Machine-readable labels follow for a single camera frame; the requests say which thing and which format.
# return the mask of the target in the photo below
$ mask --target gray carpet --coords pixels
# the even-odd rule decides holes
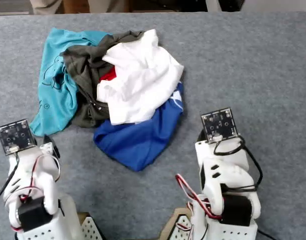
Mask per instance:
[[[174,175],[199,188],[194,142],[200,114],[228,106],[265,175],[257,223],[280,240],[306,240],[306,12],[0,17],[0,125],[36,114],[51,27],[156,28],[162,45],[185,66],[185,114],[169,147],[144,171],[110,160],[93,144],[92,129],[70,126],[54,135],[62,155],[60,189],[80,211],[91,212],[108,240],[158,235],[186,201]],[[0,186],[7,171],[0,147]],[[11,239],[0,201],[0,240]]]

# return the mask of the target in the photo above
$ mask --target cable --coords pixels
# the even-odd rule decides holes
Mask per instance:
[[[263,232],[263,231],[260,230],[260,229],[258,229],[257,231],[258,231],[261,235],[264,235],[264,236],[266,236],[266,237],[269,238],[269,239],[277,240],[277,238],[274,238],[273,236],[269,235],[268,233]]]
[[[34,165],[33,165],[33,168],[32,168],[32,173],[31,173],[31,181],[30,181],[30,185],[28,186],[28,187],[34,187],[34,172],[35,172],[35,170],[36,170],[36,166],[37,166],[37,163],[39,162],[39,160],[41,159],[41,158],[43,158],[43,157],[50,157],[50,158],[52,158],[54,161],[55,161],[55,163],[56,163],[56,165],[57,165],[57,168],[58,168],[58,175],[57,175],[57,178],[55,179],[55,182],[57,182],[58,180],[59,180],[59,178],[60,178],[60,176],[61,176],[61,166],[60,166],[60,164],[59,164],[59,161],[58,161],[58,159],[56,158],[56,157],[54,157],[53,155],[51,155],[51,154],[42,154],[42,155],[40,155],[39,157],[37,157],[36,158],[36,160],[35,160],[35,162],[34,162]],[[23,195],[23,196],[20,196],[19,198],[20,198],[20,200],[22,201],[22,202],[25,202],[28,198],[29,198],[29,196],[30,196],[30,194],[31,194],[31,190],[28,192],[28,194],[27,195]]]
[[[231,151],[225,151],[225,152],[216,151],[219,144],[222,142],[222,141],[218,141],[216,143],[215,148],[214,148],[214,155],[216,155],[216,156],[228,156],[228,155],[232,155],[232,154],[235,154],[235,153],[239,152],[241,149],[243,149],[245,147],[246,142],[245,142],[245,139],[242,136],[238,136],[238,137],[241,140],[240,145],[237,148],[235,148],[234,150],[231,150]]]
[[[248,186],[241,186],[241,187],[227,187],[225,188],[225,191],[227,192],[233,192],[233,193],[247,193],[247,192],[256,192],[259,185],[261,184],[262,180],[263,180],[263,171],[261,166],[259,165],[259,163],[257,162],[257,160],[255,159],[254,155],[252,154],[252,152],[246,147],[246,141],[242,136],[238,136],[238,138],[241,140],[240,141],[240,145],[235,148],[234,150],[231,151],[227,151],[227,152],[218,152],[217,147],[219,146],[219,144],[222,141],[219,141],[216,143],[216,146],[214,148],[214,155],[216,156],[228,156],[228,155],[232,155],[235,154],[237,152],[239,152],[241,149],[245,150],[247,152],[247,154],[250,156],[250,158],[252,159],[252,161],[254,162],[258,172],[259,172],[259,178],[257,180],[257,183],[253,184],[253,185],[248,185]]]
[[[6,189],[7,185],[9,184],[9,182],[11,181],[11,179],[13,178],[16,170],[17,170],[17,167],[18,167],[18,163],[19,163],[19,159],[18,159],[18,154],[17,152],[15,153],[15,158],[16,158],[16,165],[13,169],[13,171],[10,173],[10,175],[8,176],[6,182],[4,183],[4,185],[2,186],[1,190],[0,190],[0,197],[1,195],[3,194],[4,190]]]
[[[185,195],[198,202],[198,204],[201,206],[201,208],[204,210],[204,212],[207,214],[207,216],[211,219],[221,219],[222,216],[220,215],[214,215],[211,212],[211,208],[208,206],[206,207],[205,204],[208,203],[208,201],[206,202],[205,200],[201,200],[198,195],[194,192],[194,190],[188,185],[188,183],[185,181],[185,179],[180,175],[180,174],[176,174],[175,175],[175,179],[177,181],[177,183],[179,184],[179,186],[182,188],[182,190],[184,191]]]

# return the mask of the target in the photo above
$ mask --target white 3d-printed part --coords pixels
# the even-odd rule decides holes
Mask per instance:
[[[93,218],[90,216],[84,220],[82,224],[82,231],[85,240],[103,240]]]

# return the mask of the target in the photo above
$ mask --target pile of clothes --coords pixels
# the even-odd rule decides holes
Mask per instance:
[[[36,136],[68,124],[96,128],[95,144],[140,171],[166,147],[183,111],[184,67],[154,29],[109,34],[53,28],[38,83]]]

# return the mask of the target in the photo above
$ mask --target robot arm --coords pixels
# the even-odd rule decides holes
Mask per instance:
[[[188,203],[192,240],[255,240],[254,219],[261,214],[257,187],[262,177],[254,183],[248,174],[249,150],[237,133],[230,108],[204,114],[202,121],[204,131],[195,143],[201,194],[197,195],[180,175],[176,176],[192,200]]]
[[[15,239],[84,239],[73,199],[55,184],[60,164],[51,139],[37,147],[27,121],[20,120],[0,126],[0,140],[9,157],[3,199]]]

